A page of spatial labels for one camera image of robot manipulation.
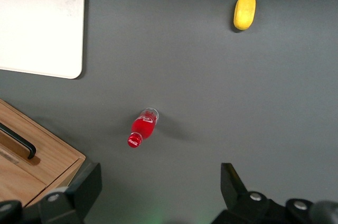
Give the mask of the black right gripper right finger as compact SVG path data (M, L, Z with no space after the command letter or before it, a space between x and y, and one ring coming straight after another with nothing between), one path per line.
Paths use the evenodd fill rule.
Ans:
M220 188L227 208L213 223L337 223L337 202L293 198L279 205L248 191L231 163L221 164Z

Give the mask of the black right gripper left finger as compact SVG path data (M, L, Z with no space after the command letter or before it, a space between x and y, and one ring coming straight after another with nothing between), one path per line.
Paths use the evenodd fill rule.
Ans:
M1 223L84 223L101 190L101 165L89 163L69 186L51 190L31 206L2 201Z

